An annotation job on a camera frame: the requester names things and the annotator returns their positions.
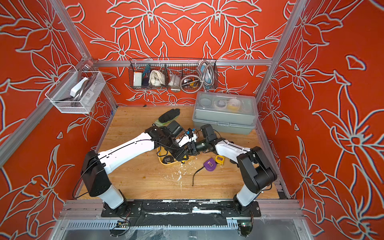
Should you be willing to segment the white box in basket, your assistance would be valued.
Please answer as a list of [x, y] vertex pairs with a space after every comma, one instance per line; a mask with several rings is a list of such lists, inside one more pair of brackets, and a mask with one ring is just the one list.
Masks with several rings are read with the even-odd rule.
[[133, 86], [134, 87], [141, 87], [142, 86], [142, 73], [141, 72], [134, 72], [134, 80], [133, 80]]

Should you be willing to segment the purple tape measure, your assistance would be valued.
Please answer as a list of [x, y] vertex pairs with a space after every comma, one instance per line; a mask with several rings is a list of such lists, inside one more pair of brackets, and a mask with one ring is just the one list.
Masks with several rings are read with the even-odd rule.
[[208, 172], [213, 172], [216, 169], [216, 167], [217, 167], [217, 163], [213, 158], [210, 158], [209, 160], [205, 161], [203, 163], [203, 166], [198, 170], [196, 170], [196, 172], [193, 174], [192, 186], [195, 185], [195, 176], [197, 175], [197, 173], [199, 173], [201, 170], [207, 170]]

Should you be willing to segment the small yellow 2m tape measure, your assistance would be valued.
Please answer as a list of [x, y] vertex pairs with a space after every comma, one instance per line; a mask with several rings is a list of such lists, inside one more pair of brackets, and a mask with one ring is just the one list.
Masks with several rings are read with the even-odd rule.
[[216, 162], [216, 164], [218, 164], [218, 165], [223, 165], [224, 164], [224, 161], [225, 161], [225, 157], [224, 156], [220, 156], [220, 155], [217, 155], [216, 157], [215, 157], [215, 162]]

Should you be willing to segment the black yellow tape measure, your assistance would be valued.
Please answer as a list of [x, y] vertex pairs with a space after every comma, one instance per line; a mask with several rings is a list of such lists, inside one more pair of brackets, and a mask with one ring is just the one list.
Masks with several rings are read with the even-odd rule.
[[173, 158], [172, 156], [170, 156], [170, 155], [167, 155], [167, 156], [165, 156], [165, 157], [162, 159], [162, 163], [163, 163], [164, 165], [172, 164], [174, 161], [175, 161], [174, 158]]

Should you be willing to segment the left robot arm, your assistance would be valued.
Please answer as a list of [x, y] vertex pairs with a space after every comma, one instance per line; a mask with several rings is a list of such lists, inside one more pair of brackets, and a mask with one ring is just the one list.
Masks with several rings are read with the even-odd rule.
[[187, 160], [186, 144], [196, 141], [198, 135], [192, 129], [184, 130], [178, 122], [172, 121], [167, 126], [153, 124], [136, 138], [110, 150], [86, 154], [82, 171], [88, 194], [98, 197], [112, 209], [122, 207], [126, 200], [123, 194], [111, 183], [108, 175], [126, 162], [158, 147], [164, 148], [177, 161]]

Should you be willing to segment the yellow plastic storage box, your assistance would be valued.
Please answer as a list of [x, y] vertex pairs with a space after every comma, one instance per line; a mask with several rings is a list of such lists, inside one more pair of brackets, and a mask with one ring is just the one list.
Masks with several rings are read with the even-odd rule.
[[181, 161], [177, 161], [169, 151], [165, 150], [163, 147], [157, 148], [157, 156], [160, 163], [164, 166], [173, 165], [173, 164], [185, 164], [188, 160], [187, 157], [184, 157]]

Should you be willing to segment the grey plastic toolbox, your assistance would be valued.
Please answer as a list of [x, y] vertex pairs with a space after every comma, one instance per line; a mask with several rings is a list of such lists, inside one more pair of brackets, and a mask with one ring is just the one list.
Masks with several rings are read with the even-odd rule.
[[199, 92], [192, 120], [196, 129], [210, 124], [219, 133], [248, 135], [258, 116], [254, 97]]

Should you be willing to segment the black green work glove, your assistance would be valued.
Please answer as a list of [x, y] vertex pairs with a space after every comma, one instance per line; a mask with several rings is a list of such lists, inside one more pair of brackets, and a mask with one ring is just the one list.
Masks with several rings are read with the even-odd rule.
[[165, 126], [172, 122], [174, 119], [176, 119], [180, 115], [180, 109], [171, 109], [167, 111], [166, 113], [162, 114], [155, 122], [154, 124], [158, 127]]

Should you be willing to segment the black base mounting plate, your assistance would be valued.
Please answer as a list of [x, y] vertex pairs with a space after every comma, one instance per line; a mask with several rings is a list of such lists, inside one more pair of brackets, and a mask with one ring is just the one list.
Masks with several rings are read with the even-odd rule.
[[103, 204], [102, 217], [133, 217], [144, 214], [153, 215], [186, 215], [208, 214], [224, 218], [261, 217], [259, 203], [254, 201], [243, 207], [234, 200], [133, 200], [123, 201], [115, 209]]

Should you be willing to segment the white cloth in basket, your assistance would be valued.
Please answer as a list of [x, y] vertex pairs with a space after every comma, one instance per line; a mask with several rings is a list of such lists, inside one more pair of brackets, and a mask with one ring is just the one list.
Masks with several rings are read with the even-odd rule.
[[156, 70], [150, 72], [149, 82], [150, 86], [153, 87], [166, 86], [165, 75], [162, 72]]

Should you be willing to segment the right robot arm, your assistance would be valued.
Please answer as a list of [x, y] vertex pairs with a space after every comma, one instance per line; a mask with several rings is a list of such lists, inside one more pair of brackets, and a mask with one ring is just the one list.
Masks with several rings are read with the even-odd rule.
[[247, 211], [262, 191], [272, 189], [278, 174], [271, 166], [266, 154], [260, 147], [246, 148], [223, 138], [218, 131], [207, 124], [201, 127], [201, 140], [189, 140], [183, 145], [188, 156], [196, 156], [202, 152], [215, 153], [228, 158], [240, 169], [244, 182], [241, 190], [234, 196], [233, 209], [239, 214]]

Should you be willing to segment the white adapter in side basket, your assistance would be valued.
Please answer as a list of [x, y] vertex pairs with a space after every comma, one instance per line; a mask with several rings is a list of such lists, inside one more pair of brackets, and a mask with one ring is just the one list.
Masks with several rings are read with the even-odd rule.
[[89, 78], [81, 79], [74, 87], [72, 87], [70, 91], [70, 96], [73, 98], [76, 97], [81, 92], [81, 90], [84, 90], [88, 82], [89, 82]]

